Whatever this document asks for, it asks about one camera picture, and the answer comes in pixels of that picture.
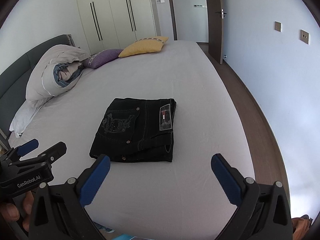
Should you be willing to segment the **left hand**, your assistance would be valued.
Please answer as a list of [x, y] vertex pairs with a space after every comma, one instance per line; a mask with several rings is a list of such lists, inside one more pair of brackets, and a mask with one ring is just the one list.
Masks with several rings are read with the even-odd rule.
[[[23, 209], [27, 216], [25, 217], [22, 225], [26, 232], [29, 231], [30, 225], [30, 215], [33, 208], [34, 197], [31, 191], [25, 194], [25, 198], [23, 200]], [[15, 222], [20, 218], [20, 213], [18, 208], [11, 203], [1, 205], [1, 214], [6, 222]]]

